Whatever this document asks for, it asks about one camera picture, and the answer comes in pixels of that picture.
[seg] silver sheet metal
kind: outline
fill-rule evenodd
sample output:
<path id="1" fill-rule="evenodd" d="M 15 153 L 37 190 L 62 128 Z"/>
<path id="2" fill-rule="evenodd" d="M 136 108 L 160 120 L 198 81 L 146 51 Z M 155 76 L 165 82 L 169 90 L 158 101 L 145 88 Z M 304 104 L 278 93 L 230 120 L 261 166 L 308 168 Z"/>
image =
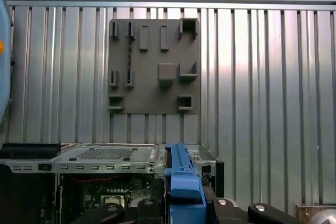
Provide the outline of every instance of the silver sheet metal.
<path id="1" fill-rule="evenodd" d="M 336 0 L 7 0 L 13 106 L 0 142 L 204 144 L 226 197 L 334 204 Z M 197 17 L 199 115 L 106 110 L 109 20 Z"/>
<path id="2" fill-rule="evenodd" d="M 216 176 L 217 158 L 202 145 L 185 145 L 199 173 L 210 166 Z M 165 167 L 164 144 L 65 144 L 61 153 L 51 159 L 0 159 L 13 173 L 55 174 L 119 174 L 141 173 L 163 177 Z"/>

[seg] metal mesh grille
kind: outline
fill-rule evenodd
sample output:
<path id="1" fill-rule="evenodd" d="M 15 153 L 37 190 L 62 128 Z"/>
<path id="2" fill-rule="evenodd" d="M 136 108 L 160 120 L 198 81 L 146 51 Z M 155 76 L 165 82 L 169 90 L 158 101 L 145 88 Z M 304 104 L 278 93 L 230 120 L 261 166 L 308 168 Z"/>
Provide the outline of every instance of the metal mesh grille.
<path id="1" fill-rule="evenodd" d="M 77 157 L 80 159 L 113 159 L 120 160 L 130 157 L 134 150 L 128 149 L 94 149 L 87 150 Z"/>

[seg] metal bolt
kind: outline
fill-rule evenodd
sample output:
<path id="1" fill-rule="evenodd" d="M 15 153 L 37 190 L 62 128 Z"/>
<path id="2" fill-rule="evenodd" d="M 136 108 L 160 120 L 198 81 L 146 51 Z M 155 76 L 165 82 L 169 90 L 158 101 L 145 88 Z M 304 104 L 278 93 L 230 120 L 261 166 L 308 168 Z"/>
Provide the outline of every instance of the metal bolt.
<path id="1" fill-rule="evenodd" d="M 266 208 L 264 206 L 256 205 L 256 209 L 260 212 L 264 212 Z"/>
<path id="2" fill-rule="evenodd" d="M 219 199 L 218 203 L 220 203 L 221 205 L 226 205 L 226 200 L 224 199 Z"/>
<path id="3" fill-rule="evenodd" d="M 107 209 L 107 211 L 110 211 L 110 212 L 113 212 L 113 211 L 116 211 L 116 207 L 109 207 L 108 209 Z"/>

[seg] rectangular bracket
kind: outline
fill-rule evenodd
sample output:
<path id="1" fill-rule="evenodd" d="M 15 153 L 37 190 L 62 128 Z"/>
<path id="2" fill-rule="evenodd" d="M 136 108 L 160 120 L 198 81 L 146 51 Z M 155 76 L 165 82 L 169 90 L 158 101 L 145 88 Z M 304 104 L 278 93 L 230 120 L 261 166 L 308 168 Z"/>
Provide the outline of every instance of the rectangular bracket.
<path id="1" fill-rule="evenodd" d="M 161 87 L 171 86 L 176 79 L 176 65 L 174 63 L 159 63 L 157 75 Z"/>
<path id="2" fill-rule="evenodd" d="M 115 111 L 122 111 L 125 105 L 125 96 L 117 95 L 117 94 L 110 94 L 108 95 L 108 110 L 110 113 Z"/>
<path id="3" fill-rule="evenodd" d="M 177 106 L 179 111 L 188 111 L 193 109 L 193 96 L 189 94 L 180 94 L 177 96 Z"/>
<path id="4" fill-rule="evenodd" d="M 161 52 L 169 51 L 169 33 L 167 26 L 161 26 Z"/>
<path id="5" fill-rule="evenodd" d="M 110 36 L 113 40 L 119 40 L 120 25 L 117 22 L 110 23 Z"/>
<path id="6" fill-rule="evenodd" d="M 127 71 L 127 78 L 126 78 L 126 87 L 134 88 L 134 71 L 129 69 Z"/>
<path id="7" fill-rule="evenodd" d="M 178 65 L 178 73 L 180 82 L 192 82 L 197 78 L 197 62 L 191 66 L 187 73 L 182 72 L 181 63 Z"/>
<path id="8" fill-rule="evenodd" d="M 199 30 L 199 23 L 197 18 L 181 18 L 180 19 L 180 33 L 178 35 L 178 39 L 182 38 L 183 33 L 192 33 L 193 40 L 196 39 Z"/>
<path id="9" fill-rule="evenodd" d="M 119 83 L 119 72 L 116 70 L 111 71 L 110 87 L 117 88 Z"/>
<path id="10" fill-rule="evenodd" d="M 129 22 L 127 36 L 131 36 L 131 40 L 134 40 L 134 23 Z"/>
<path id="11" fill-rule="evenodd" d="M 139 47 L 141 52 L 148 51 L 148 26 L 141 26 L 140 27 L 140 41 Z"/>

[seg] orange light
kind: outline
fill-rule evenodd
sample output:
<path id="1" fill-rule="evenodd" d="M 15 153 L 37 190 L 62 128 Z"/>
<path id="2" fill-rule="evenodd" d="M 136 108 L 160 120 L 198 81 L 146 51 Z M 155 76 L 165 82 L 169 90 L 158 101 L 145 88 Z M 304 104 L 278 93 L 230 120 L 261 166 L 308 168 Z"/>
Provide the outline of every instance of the orange light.
<path id="1" fill-rule="evenodd" d="M 0 40 L 0 55 L 5 51 L 5 44 Z"/>

